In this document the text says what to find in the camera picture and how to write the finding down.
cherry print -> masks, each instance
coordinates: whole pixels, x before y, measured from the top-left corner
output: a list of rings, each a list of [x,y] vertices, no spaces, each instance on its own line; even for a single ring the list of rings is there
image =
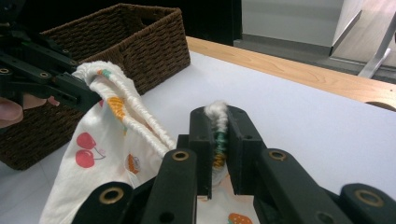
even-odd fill
[[[81,149],[76,152],[76,163],[83,168],[90,168],[95,164],[93,153],[88,149]]]
[[[93,149],[96,143],[89,133],[81,133],[77,137],[77,145],[86,149]]]

black clamp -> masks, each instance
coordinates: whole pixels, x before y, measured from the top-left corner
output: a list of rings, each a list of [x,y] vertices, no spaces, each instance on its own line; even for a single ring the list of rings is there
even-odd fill
[[[71,75],[78,62],[66,49],[15,22],[24,2],[0,2],[0,97],[22,105],[24,93],[53,96],[62,105],[87,112],[100,96]]]
[[[233,190],[254,196],[260,223],[396,223],[396,202],[386,193],[363,184],[346,185],[340,195],[321,188],[288,152],[265,146],[244,110],[228,106],[227,113]],[[212,197],[215,144],[204,108],[193,110],[190,134],[179,136],[156,177],[136,189],[104,184],[73,223],[195,223],[196,196]]]

wicker basket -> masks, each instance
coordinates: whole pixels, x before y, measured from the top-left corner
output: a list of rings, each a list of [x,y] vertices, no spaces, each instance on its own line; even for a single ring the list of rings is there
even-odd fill
[[[118,4],[43,34],[77,61],[117,64],[140,94],[190,64],[178,8]],[[70,141],[82,116],[64,105],[25,110],[21,123],[0,134],[0,161],[16,170],[29,168]]]

wooden surface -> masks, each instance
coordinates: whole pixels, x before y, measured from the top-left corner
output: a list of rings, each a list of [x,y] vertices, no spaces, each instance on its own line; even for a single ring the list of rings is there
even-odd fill
[[[396,85],[187,37],[191,51],[235,63],[360,102],[396,108]]]

white cloth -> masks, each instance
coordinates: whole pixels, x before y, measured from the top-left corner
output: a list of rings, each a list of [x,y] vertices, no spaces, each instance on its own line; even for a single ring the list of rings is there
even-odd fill
[[[91,192],[105,183],[137,188],[158,174],[164,154],[176,148],[141,102],[133,81],[115,64],[84,63],[73,75],[103,101],[84,115],[73,134],[41,214],[44,224],[71,223]],[[258,223],[252,198],[233,196],[226,174],[224,169],[214,175],[213,200],[198,199],[197,222]]]

